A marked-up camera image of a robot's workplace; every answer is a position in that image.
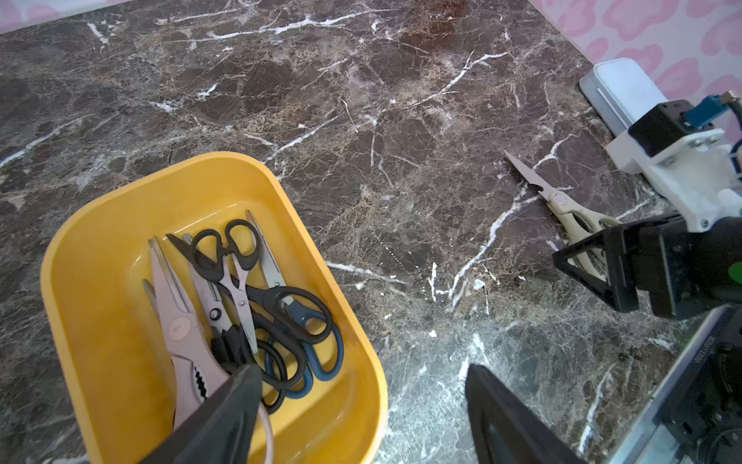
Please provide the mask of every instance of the scissor blade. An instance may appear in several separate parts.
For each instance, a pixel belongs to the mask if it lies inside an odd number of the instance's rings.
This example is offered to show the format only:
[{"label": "scissor blade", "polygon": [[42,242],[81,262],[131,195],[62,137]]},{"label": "scissor blade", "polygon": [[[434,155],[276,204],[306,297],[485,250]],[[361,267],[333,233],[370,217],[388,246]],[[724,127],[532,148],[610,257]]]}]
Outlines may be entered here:
[{"label": "scissor blade", "polygon": [[[176,237],[172,234],[165,234],[165,236],[170,240],[170,243],[175,246],[175,248],[180,252],[183,257],[188,260],[189,263],[193,264],[193,255],[191,254],[191,244],[187,244],[185,241],[181,240],[180,238]],[[196,250],[196,256],[195,259],[199,264],[201,264],[204,267],[213,267],[216,263],[209,258],[208,256],[204,255],[201,251]]]},{"label": "scissor blade", "polygon": [[285,287],[286,281],[283,279],[280,269],[278,269],[278,263],[276,262],[273,252],[271,252],[270,246],[268,246],[266,236],[263,235],[263,231],[260,230],[260,226],[258,226],[255,217],[250,211],[247,212],[247,220],[255,226],[257,233],[260,234],[260,238],[262,239],[261,242],[263,245],[260,248],[260,268],[263,269],[263,274],[266,276],[268,288]]},{"label": "scissor blade", "polygon": [[147,294],[147,298],[149,298],[149,303],[154,308],[155,313],[157,312],[157,297],[154,295],[154,287],[152,287],[152,284],[149,283],[147,279],[142,279],[142,287],[144,287],[144,293]]},{"label": "scissor blade", "polygon": [[549,182],[546,182],[541,176],[536,174],[533,169],[526,166],[521,160],[508,153],[506,150],[503,151],[505,152],[505,156],[508,157],[513,166],[515,166],[515,168],[518,169],[518,172],[520,172],[520,174],[525,178],[526,182],[531,185],[540,187],[541,191],[539,193],[541,194],[541,196],[546,198],[546,201],[549,201],[551,199],[551,195],[556,191],[556,189],[552,187]]},{"label": "scissor blade", "polygon": [[[165,257],[165,254],[162,253],[160,242],[155,237],[149,239],[149,254],[152,260],[152,276],[155,296],[159,298],[165,293],[170,293],[172,295],[171,300],[176,304],[179,310],[184,313],[195,312],[191,300],[188,298],[177,274],[175,274],[173,269],[170,267],[170,263]],[[158,284],[165,284],[167,287],[158,289]]]}]

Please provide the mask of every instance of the black-handled scissors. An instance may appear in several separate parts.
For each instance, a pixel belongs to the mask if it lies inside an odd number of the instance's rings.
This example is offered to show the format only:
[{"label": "black-handled scissors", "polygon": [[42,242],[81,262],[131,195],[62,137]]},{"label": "black-handled scissors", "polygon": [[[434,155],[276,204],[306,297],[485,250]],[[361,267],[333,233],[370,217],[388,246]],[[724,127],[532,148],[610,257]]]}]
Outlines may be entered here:
[{"label": "black-handled scissors", "polygon": [[[181,255],[183,255],[194,267],[194,269],[213,269],[216,267],[216,263],[213,262],[208,256],[204,255],[201,251],[198,249],[193,252],[193,248],[191,245],[195,242],[195,239],[191,244],[185,242],[181,238],[176,237],[172,234],[167,234],[168,240],[170,240],[170,243],[175,246],[175,248],[180,252]],[[236,287],[239,285],[239,283],[236,281],[236,279],[233,276],[229,276],[231,282],[231,285],[233,287]],[[222,279],[220,279],[218,282],[214,283],[216,287],[221,287],[222,293],[227,295],[229,298],[232,298],[231,292],[229,292],[228,288],[223,284]],[[247,289],[247,292],[249,295],[251,295],[253,298],[259,299],[260,301],[263,300],[263,294],[265,293],[265,290],[260,290],[255,287],[251,287],[249,285],[246,285],[245,288]],[[250,322],[253,323],[253,327],[264,329],[271,339],[277,340],[279,343],[281,343],[295,358],[297,362],[297,370],[294,376],[292,376],[290,379],[283,379],[281,376],[279,376],[278,379],[276,379],[272,375],[272,370],[270,373],[263,372],[263,381],[265,381],[267,384],[271,385],[272,387],[284,390],[293,387],[299,381],[303,378],[306,372],[306,365],[307,365],[307,358],[304,349],[301,347],[301,343],[294,337],[294,333],[292,333],[290,330],[287,330],[285,327],[281,326],[280,324],[276,325],[268,321],[265,317],[263,317],[259,313],[252,312]]]},{"label": "black-handled scissors", "polygon": [[[235,219],[235,220],[250,224],[250,222],[243,220],[243,219]],[[250,230],[255,231],[255,228],[253,227],[252,224],[249,225],[249,228]],[[218,232],[212,229],[207,229],[206,231],[202,231],[202,232],[207,232],[207,231],[211,231],[213,233],[218,234]],[[240,308],[238,307],[237,300],[234,299],[234,294],[232,294],[232,290],[230,289],[230,287],[235,287],[236,285],[240,285],[240,287],[244,289],[243,292],[245,293],[248,300],[254,301],[255,303],[258,303],[260,306],[262,306],[263,309],[268,314],[270,314],[276,321],[280,322],[280,324],[283,325],[289,331],[289,333],[292,336],[294,336],[297,340],[310,343],[310,344],[317,344],[319,342],[322,342],[324,339],[326,339],[329,336],[330,333],[332,333],[332,328],[335,326],[335,324],[332,320],[332,313],[330,312],[329,308],[322,300],[320,300],[314,294],[307,292],[304,289],[297,288],[297,287],[281,286],[281,287],[272,287],[272,288],[269,288],[268,290],[262,290],[262,289],[253,287],[251,285],[247,285],[246,283],[243,283],[243,280],[241,277],[240,277],[240,281],[238,283],[235,283],[234,278],[229,274],[229,272],[219,273],[219,274],[206,273],[206,275],[204,275],[204,273],[202,273],[203,269],[216,269],[219,267],[219,264],[213,262],[212,259],[204,255],[195,246],[196,244],[198,244],[197,239],[199,239],[199,235],[202,232],[199,232],[198,234],[196,234],[191,245],[188,245],[186,242],[182,241],[175,235],[167,234],[167,237],[170,240],[170,242],[172,242],[173,245],[175,245],[178,251],[180,251],[181,254],[183,254],[185,258],[191,262],[191,264],[193,264],[193,267],[196,269],[199,275],[204,277],[206,280],[212,281],[215,284],[222,286],[225,290],[229,292],[229,294],[232,295],[232,298],[235,302],[234,305],[237,307],[238,312]],[[255,243],[257,246],[262,246],[263,241],[261,239],[261,234],[259,232],[255,233]],[[309,332],[303,325],[298,324],[294,319],[291,318],[289,314],[283,311],[283,308],[282,308],[283,303],[281,303],[280,301],[292,295],[302,296],[317,305],[317,307],[320,309],[320,311],[324,315],[324,318],[326,319],[325,328],[322,330],[322,332],[316,335]],[[241,321],[243,320],[242,314],[240,314],[240,320]]]},{"label": "black-handled scissors", "polygon": [[[243,255],[242,252],[240,252],[237,242],[235,242],[232,237],[232,230],[237,226],[244,226],[250,229],[255,248],[249,255]],[[257,264],[260,259],[260,234],[257,233],[257,230],[252,224],[250,224],[250,222],[244,219],[234,219],[229,221],[224,227],[224,236],[227,239],[226,247],[224,247],[222,236],[218,231],[205,229],[198,232],[193,237],[193,241],[190,245],[186,245],[188,247],[187,251],[181,248],[178,248],[178,250],[191,262],[191,265],[201,277],[214,284],[220,284],[229,292],[229,295],[232,297],[232,301],[234,302],[234,307],[237,308],[237,314],[240,317],[240,323],[242,324],[245,336],[250,345],[250,351],[257,353],[255,324],[253,324],[252,321],[252,312],[250,310],[245,286],[247,285],[247,275],[249,270],[255,267],[255,264]],[[203,253],[198,249],[198,244],[201,240],[207,237],[213,237],[216,239],[216,262],[210,259],[197,259],[198,255],[203,255]],[[175,239],[180,240],[172,234],[168,234],[168,238],[173,242],[173,244],[176,243]],[[232,257],[234,268],[237,270],[237,284],[232,280],[232,274],[229,273],[227,260],[224,259],[227,255]]]}]

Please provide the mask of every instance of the white marble vein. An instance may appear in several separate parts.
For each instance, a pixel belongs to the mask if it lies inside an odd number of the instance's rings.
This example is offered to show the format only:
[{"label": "white marble vein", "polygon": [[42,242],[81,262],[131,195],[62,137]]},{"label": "white marble vein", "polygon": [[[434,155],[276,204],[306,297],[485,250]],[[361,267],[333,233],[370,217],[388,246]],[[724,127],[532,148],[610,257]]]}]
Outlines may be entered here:
[{"label": "white marble vein", "polygon": [[[340,16],[338,18],[331,18],[331,19],[325,19],[324,21],[315,21],[311,19],[309,16],[305,16],[305,18],[298,22],[292,22],[285,26],[278,26],[278,27],[268,27],[268,26],[262,26],[255,30],[242,30],[238,32],[228,33],[228,34],[222,34],[219,35],[215,33],[213,30],[206,33],[207,37],[203,39],[194,39],[196,42],[207,42],[210,40],[224,40],[224,39],[231,39],[232,37],[237,36],[249,36],[253,34],[263,34],[263,33],[273,33],[275,35],[282,34],[288,30],[292,29],[301,29],[302,27],[340,27],[340,22],[346,20],[355,18],[357,16],[367,15],[371,13],[381,13],[384,11],[392,11],[390,9],[385,10],[366,10],[366,11],[360,11],[357,13],[351,13],[344,16]],[[190,40],[174,40],[173,42],[190,42]]]},{"label": "white marble vein", "polygon": [[217,85],[213,84],[211,87],[209,87],[208,90],[199,92],[198,94],[196,94],[196,98],[198,98],[199,100],[205,100],[209,96],[209,94],[213,92],[216,88],[217,88]]},{"label": "white marble vein", "polygon": [[557,152],[557,149],[559,148],[560,145],[562,145],[564,142],[566,142],[569,137],[576,137],[576,135],[575,134],[569,134],[567,137],[564,137],[563,139],[561,139],[561,140],[557,141],[556,143],[554,143],[551,146],[551,150],[548,152],[548,154],[546,156],[544,156],[543,158],[541,158],[538,161],[538,163],[534,164],[531,169],[533,169],[534,171],[536,171],[536,168],[538,168],[539,166],[541,166],[543,163],[546,163],[549,160],[555,160],[557,158],[557,153],[556,153]]},{"label": "white marble vein", "polygon": [[60,459],[49,458],[42,464],[86,464],[90,462],[88,454],[85,453],[80,457],[63,457]]},{"label": "white marble vein", "polygon": [[547,241],[546,241],[546,244],[547,244],[547,245],[549,245],[549,247],[550,247],[550,248],[551,248],[552,250],[554,250],[555,252],[558,252],[558,251],[559,251],[559,247],[558,247],[558,246],[557,246],[557,244],[556,244],[556,243],[554,243],[553,241],[551,241],[551,240],[547,240]]},{"label": "white marble vein", "polygon": [[32,140],[25,147],[21,148],[17,152],[11,154],[9,157],[7,157],[4,160],[0,161],[0,168],[2,168],[3,166],[5,166],[6,164],[10,163],[11,161],[17,160],[18,158],[22,157],[23,155],[25,155],[29,151],[33,150],[33,147],[37,146],[41,142],[44,142],[45,140],[49,140],[51,137],[54,137],[55,135],[59,134],[59,132],[63,128],[65,128],[65,127],[67,127],[69,125],[73,125],[73,124],[76,124],[78,122],[81,122],[83,119],[85,119],[86,117],[90,117],[90,116],[93,116],[93,114],[86,114],[85,116],[81,116],[81,117],[79,117],[77,119],[71,120],[70,122],[66,122],[66,123],[64,123],[62,125],[56,126],[48,134],[42,135],[38,139]]},{"label": "white marble vein", "polygon": [[585,418],[587,423],[585,424],[585,428],[582,430],[580,445],[577,446],[577,452],[583,456],[585,456],[585,451],[587,450],[588,443],[590,442],[590,438],[592,438],[593,432],[595,430],[595,414],[597,413],[598,407],[603,400],[603,388],[605,387],[606,382],[611,378],[611,370],[615,365],[616,363],[613,363],[605,372],[605,374],[603,374],[603,378],[600,380],[600,383],[595,390],[595,399],[590,405],[590,409],[588,409],[588,415]]},{"label": "white marble vein", "polygon": [[353,122],[353,116],[350,115],[350,110],[348,109],[348,104],[347,104],[347,102],[344,99],[342,99],[341,97],[339,97],[339,98],[340,98],[340,101],[345,106],[345,112],[348,113],[348,118],[350,119],[350,123],[352,124],[352,127],[355,129],[355,133],[357,134],[358,133],[358,127],[355,125],[355,122]]},{"label": "white marble vein", "polygon": [[173,18],[172,16],[170,19],[155,19],[154,24],[157,24],[158,26],[162,26],[164,24],[167,24],[168,21],[170,22],[183,22],[188,21],[189,19],[198,19],[198,18],[208,18],[209,16],[219,16],[226,13],[234,13],[235,11],[238,11],[238,8],[230,8],[229,10],[221,10],[221,11],[214,11],[213,13],[204,13],[200,15],[193,15],[193,16],[184,16],[182,18]]},{"label": "white marble vein", "polygon": [[343,63],[347,62],[349,59],[350,58],[340,59],[340,60],[338,60],[338,61],[336,61],[334,63],[330,63],[327,66],[323,66],[322,68],[317,68],[317,71],[320,71],[321,73],[326,73],[327,71],[329,71],[329,70],[331,70],[333,68],[336,68],[336,67],[342,65]]},{"label": "white marble vein", "polygon": [[633,213],[635,213],[635,212],[639,211],[640,209],[642,209],[642,208],[643,208],[644,206],[646,206],[646,205],[648,205],[648,204],[649,204],[649,199],[647,198],[647,199],[646,199],[646,200],[644,200],[643,202],[641,202],[641,203],[638,203],[638,204],[637,204],[636,206],[634,206],[633,208],[631,208],[631,209],[629,209],[629,210],[627,210],[627,211],[624,211],[623,213],[621,213],[621,214],[619,214],[618,216],[616,216],[616,219],[618,219],[618,220],[622,220],[622,219],[623,219],[623,218],[625,218],[626,216],[628,216],[628,215],[630,215],[630,214],[633,214]]},{"label": "white marble vein", "polygon": [[518,191],[518,194],[513,199],[513,204],[510,205],[510,208],[503,212],[500,216],[498,216],[497,219],[492,223],[490,226],[490,237],[489,240],[487,240],[487,243],[482,246],[482,248],[479,250],[479,253],[474,255],[473,258],[471,258],[469,261],[467,261],[466,264],[454,275],[453,277],[453,284],[448,289],[448,298],[453,300],[452,307],[455,308],[456,304],[459,302],[459,299],[453,299],[453,292],[456,291],[456,287],[459,284],[459,280],[464,277],[464,275],[467,273],[469,269],[471,269],[472,266],[479,263],[481,259],[485,256],[485,253],[492,247],[492,245],[495,243],[495,240],[497,240],[497,231],[502,227],[502,224],[512,215],[516,214],[518,211],[521,210],[521,208],[529,203],[533,203],[539,198],[539,195],[533,196],[528,198],[527,200],[521,201],[521,198],[525,196],[525,194],[528,192],[528,184],[525,184],[523,187],[521,187],[520,191]]},{"label": "white marble vein", "polygon": [[468,372],[469,372],[469,357],[467,356],[467,358],[464,361],[462,361],[462,366],[459,369],[459,375],[458,375],[459,380],[461,380],[462,382],[465,381]]},{"label": "white marble vein", "polygon": [[330,124],[332,121],[336,120],[339,117],[340,117],[339,115],[338,116],[335,116],[332,119],[329,119],[329,120],[321,123],[320,125],[318,125],[314,129],[312,129],[311,131],[308,131],[308,132],[300,135],[299,137],[296,137],[294,140],[292,140],[291,142],[288,142],[286,145],[276,148],[273,151],[273,153],[269,157],[267,157],[265,161],[263,161],[263,164],[268,163],[269,161],[275,159],[279,155],[279,153],[281,153],[282,151],[286,150],[287,148],[291,148],[294,145],[298,145],[299,143],[302,143],[304,140],[310,138],[312,135],[317,134],[317,131],[319,131],[324,126]]},{"label": "white marble vein", "polygon": [[249,132],[244,132],[244,133],[243,133],[243,135],[244,135],[245,137],[248,137],[248,138],[250,138],[250,139],[253,139],[253,140],[257,140],[258,142],[262,143],[262,144],[263,144],[263,145],[265,145],[265,146],[276,146],[276,144],[275,144],[275,143],[273,143],[273,142],[269,142],[268,140],[265,140],[264,138],[262,138],[262,137],[259,137],[259,136],[257,136],[257,135],[254,135],[254,134],[250,134]]},{"label": "white marble vein", "polygon": [[93,33],[93,35],[95,35],[95,37],[97,37],[97,38],[98,38],[98,40],[100,41],[100,43],[101,43],[100,47],[101,47],[101,48],[103,48],[104,46],[108,45],[108,42],[109,42],[109,39],[108,39],[108,37],[104,36],[104,35],[103,35],[103,34],[102,34],[102,33],[101,33],[101,32],[100,32],[99,30],[98,30],[98,27],[96,27],[96,25],[95,25],[95,24],[93,24],[92,22],[88,22],[88,28],[90,28],[90,30],[91,30],[91,32]]},{"label": "white marble vein", "polygon": [[650,337],[647,341],[651,344],[655,344],[658,347],[664,348],[665,350],[674,353],[675,349],[672,346],[672,342],[669,340],[661,339],[659,337]]},{"label": "white marble vein", "polygon": [[464,67],[461,69],[461,71],[459,72],[459,74],[456,77],[454,77],[453,79],[451,79],[451,81],[448,82],[441,90],[435,92],[432,95],[429,95],[428,97],[425,97],[424,99],[422,99],[420,101],[413,101],[407,107],[408,108],[412,108],[413,106],[417,106],[417,105],[420,105],[422,103],[425,103],[425,102],[427,102],[429,100],[432,100],[432,99],[434,99],[436,97],[440,97],[441,95],[443,95],[446,92],[448,92],[448,90],[450,88],[452,88],[458,81],[460,81],[462,79],[462,77],[464,77],[466,75],[466,73],[469,72],[469,70],[471,70],[471,68],[474,67],[474,65],[477,65],[477,64],[479,64],[481,62],[486,62],[486,60],[488,60],[490,58],[500,58],[502,56],[508,55],[510,53],[510,51],[505,51],[505,52],[502,52],[502,53],[498,53],[496,55],[484,54],[480,58],[475,59],[474,61],[471,61],[471,56],[472,56],[473,53],[474,53],[474,50],[472,50],[471,53],[469,53],[469,57],[466,60],[466,64],[464,64]]},{"label": "white marble vein", "polygon": [[430,284],[430,296],[433,297],[433,302],[436,301],[436,276],[438,275],[438,264],[433,261],[433,266],[430,269],[430,278],[427,279],[427,283]]},{"label": "white marble vein", "polygon": [[516,92],[515,84],[512,84],[510,88],[513,89],[513,97],[515,97],[515,106],[516,108],[520,108],[521,107],[520,98],[518,98],[518,93]]},{"label": "white marble vein", "polygon": [[325,261],[325,264],[327,265],[327,267],[331,267],[333,269],[339,269],[341,271],[352,272],[358,275],[365,275],[368,278],[374,278],[380,281],[390,282],[394,284],[407,285],[407,282],[405,281],[400,281],[396,278],[387,277],[385,275],[381,275],[376,272],[373,272],[371,269],[363,269],[360,267],[353,266],[352,264],[331,263],[330,261]]},{"label": "white marble vein", "polygon": [[159,108],[168,114],[173,114],[180,107],[180,102],[163,100],[162,102],[147,102],[155,108]]}]

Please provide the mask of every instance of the pink flower pattern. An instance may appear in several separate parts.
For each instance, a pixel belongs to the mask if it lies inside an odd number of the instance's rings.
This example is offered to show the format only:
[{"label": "pink flower pattern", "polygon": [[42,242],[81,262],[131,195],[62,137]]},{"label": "pink flower pattern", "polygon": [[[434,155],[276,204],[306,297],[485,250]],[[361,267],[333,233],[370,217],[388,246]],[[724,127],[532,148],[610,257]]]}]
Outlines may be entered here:
[{"label": "pink flower pattern", "polygon": [[28,9],[28,17],[35,23],[53,21],[59,18],[59,11],[47,4],[34,4]]},{"label": "pink flower pattern", "polygon": [[0,0],[0,32],[21,27],[21,12],[12,0]]},{"label": "pink flower pattern", "polygon": [[[742,93],[742,0],[530,1],[591,62],[633,59],[668,99]],[[738,140],[731,114],[717,124]]]},{"label": "pink flower pattern", "polygon": [[734,5],[742,0],[688,0],[686,13],[691,18],[703,18],[719,5]]},{"label": "pink flower pattern", "polygon": [[665,97],[680,99],[700,88],[702,79],[698,73],[698,59],[685,58],[667,68],[654,82]]},{"label": "pink flower pattern", "polygon": [[714,24],[700,43],[706,55],[716,55],[726,50],[733,55],[742,55],[742,10]]},{"label": "pink flower pattern", "polygon": [[616,0],[603,15],[603,24],[626,40],[636,39],[652,24],[667,21],[679,0]]},{"label": "pink flower pattern", "polygon": [[608,43],[608,39],[601,37],[590,42],[590,45],[585,49],[585,56],[588,57],[593,63],[597,63],[608,51],[611,45]]},{"label": "pink flower pattern", "polygon": [[597,0],[573,0],[556,25],[570,37],[581,36],[595,25],[596,3]]}]

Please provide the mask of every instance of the dark brown marble surface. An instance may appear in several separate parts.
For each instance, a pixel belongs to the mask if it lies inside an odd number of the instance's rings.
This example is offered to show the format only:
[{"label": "dark brown marble surface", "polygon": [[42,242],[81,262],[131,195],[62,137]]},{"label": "dark brown marble surface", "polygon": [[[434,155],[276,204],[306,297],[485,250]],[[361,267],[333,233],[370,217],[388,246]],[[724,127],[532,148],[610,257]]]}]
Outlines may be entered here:
[{"label": "dark brown marble surface", "polygon": [[551,264],[563,229],[503,150],[597,211],[664,203],[526,0],[133,1],[0,36],[0,62],[4,463],[85,452],[39,292],[55,231],[207,151],[264,160],[333,269],[387,376],[379,463],[476,460],[469,363],[600,462],[682,345]]}]

